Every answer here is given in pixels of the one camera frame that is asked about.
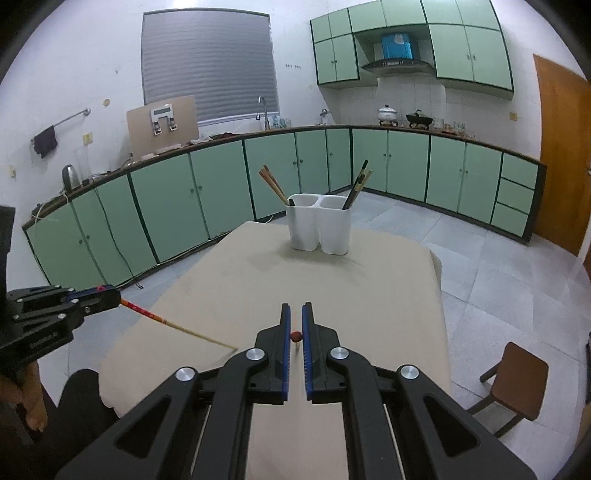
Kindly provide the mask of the person's left hand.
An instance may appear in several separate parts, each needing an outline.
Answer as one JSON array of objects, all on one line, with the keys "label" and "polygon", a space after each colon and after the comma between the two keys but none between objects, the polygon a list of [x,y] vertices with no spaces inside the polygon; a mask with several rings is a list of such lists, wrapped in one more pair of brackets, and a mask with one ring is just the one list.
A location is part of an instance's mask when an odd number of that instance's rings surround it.
[{"label": "person's left hand", "polygon": [[26,412],[26,424],[31,430],[42,432],[46,428],[48,415],[37,362],[24,369],[24,379],[19,383],[1,376],[1,400],[22,405]]}]

